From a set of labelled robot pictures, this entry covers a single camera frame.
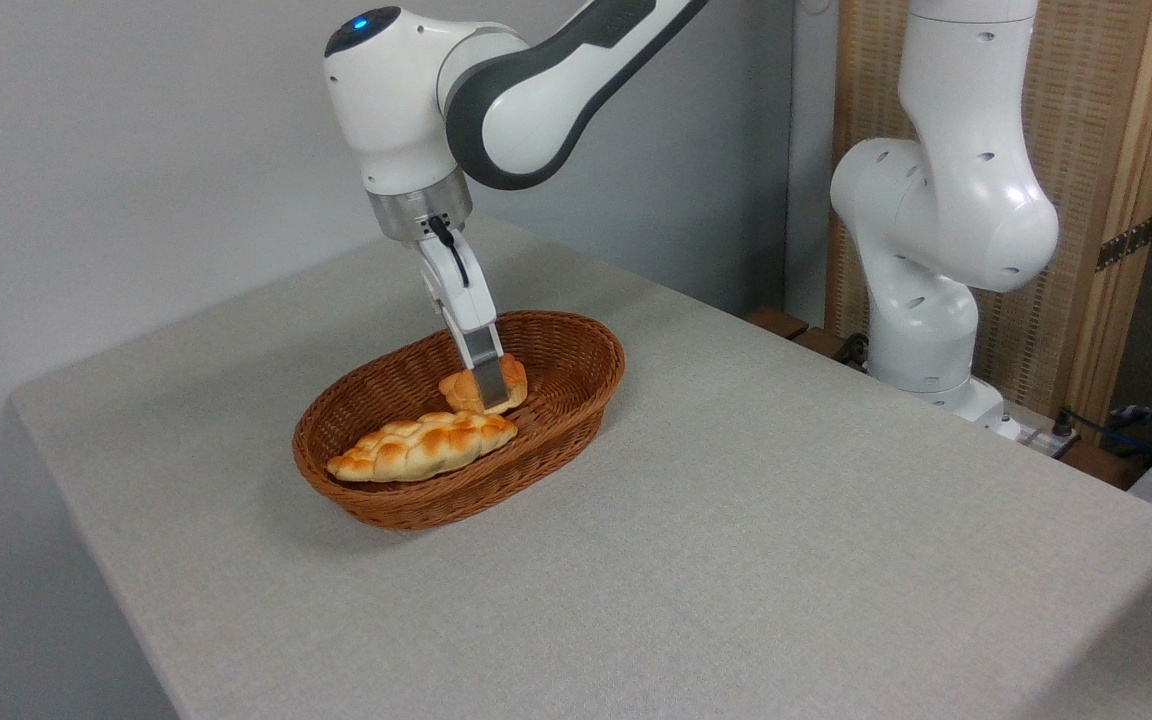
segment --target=bread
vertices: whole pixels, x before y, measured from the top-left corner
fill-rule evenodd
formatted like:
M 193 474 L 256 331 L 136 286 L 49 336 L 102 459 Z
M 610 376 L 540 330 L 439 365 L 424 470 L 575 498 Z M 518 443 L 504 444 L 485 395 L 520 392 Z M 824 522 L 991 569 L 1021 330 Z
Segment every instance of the bread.
M 344 455 L 328 460 L 328 471 L 355 483 L 425 480 L 498 450 L 517 433 L 517 425 L 500 415 L 426 414 L 362 437 Z
M 447 397 L 447 404 L 452 406 L 452 410 L 472 410 L 484 415 L 503 414 L 511 407 L 522 406 L 526 400 L 526 371 L 515 356 L 506 353 L 500 356 L 500 374 L 503 377 L 503 388 L 509 395 L 509 400 L 500 406 L 483 407 L 479 384 L 473 380 L 472 370 L 461 370 L 460 373 L 445 377 L 444 381 L 438 384 L 438 392 Z

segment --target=white robotic arm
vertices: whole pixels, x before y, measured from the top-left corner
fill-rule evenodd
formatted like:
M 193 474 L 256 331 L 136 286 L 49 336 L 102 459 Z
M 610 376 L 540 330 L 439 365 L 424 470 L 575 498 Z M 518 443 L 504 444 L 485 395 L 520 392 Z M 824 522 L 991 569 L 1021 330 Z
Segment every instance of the white robotic arm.
M 972 378 L 969 287 L 1015 290 L 1056 249 L 1056 211 L 1021 127 L 1037 0 L 910 0 L 900 97 L 919 142 L 863 141 L 831 197 L 869 289 L 869 373 L 1010 434 Z
M 369 10 L 328 40 L 324 73 L 381 232 L 420 251 L 430 296 L 485 406 L 505 401 L 495 305 L 461 232 L 462 167 L 518 190 L 553 176 L 585 123 L 708 0 L 593 0 L 528 47 L 498 23 Z

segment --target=woven basket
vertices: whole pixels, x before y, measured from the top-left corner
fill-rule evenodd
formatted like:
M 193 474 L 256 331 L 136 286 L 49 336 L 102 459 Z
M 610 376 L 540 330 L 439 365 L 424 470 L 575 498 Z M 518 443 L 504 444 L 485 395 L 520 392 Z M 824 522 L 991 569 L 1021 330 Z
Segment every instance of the woven basket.
M 326 461 L 389 420 L 447 411 L 440 379 L 462 369 L 447 331 L 372 359 L 328 387 L 291 439 L 311 486 L 369 525 L 419 530 L 484 511 L 553 473 L 584 450 L 626 373 L 626 351 L 601 323 L 581 314 L 500 314 L 500 343 L 526 369 L 529 395 L 506 414 L 517 437 L 450 473 L 416 483 L 343 483 Z

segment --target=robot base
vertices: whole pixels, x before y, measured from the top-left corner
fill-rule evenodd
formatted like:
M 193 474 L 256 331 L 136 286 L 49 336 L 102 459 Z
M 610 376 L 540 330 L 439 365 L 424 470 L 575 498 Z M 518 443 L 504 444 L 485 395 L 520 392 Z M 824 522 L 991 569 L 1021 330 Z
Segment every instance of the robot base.
M 915 392 L 914 395 L 932 406 L 945 407 L 964 420 L 993 430 L 1007 439 L 1020 439 L 1020 423 L 1007 414 L 1001 393 L 991 384 L 969 378 L 968 382 L 947 392 Z

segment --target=metal hinge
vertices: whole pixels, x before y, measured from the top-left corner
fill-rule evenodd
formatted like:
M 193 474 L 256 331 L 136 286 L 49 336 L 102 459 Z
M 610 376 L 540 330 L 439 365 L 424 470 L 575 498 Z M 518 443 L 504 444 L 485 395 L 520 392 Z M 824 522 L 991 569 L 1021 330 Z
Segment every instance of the metal hinge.
M 1112 264 L 1135 255 L 1151 242 L 1152 218 L 1101 245 L 1101 256 L 1096 260 L 1096 272 L 1100 273 L 1101 270 L 1108 268 Z

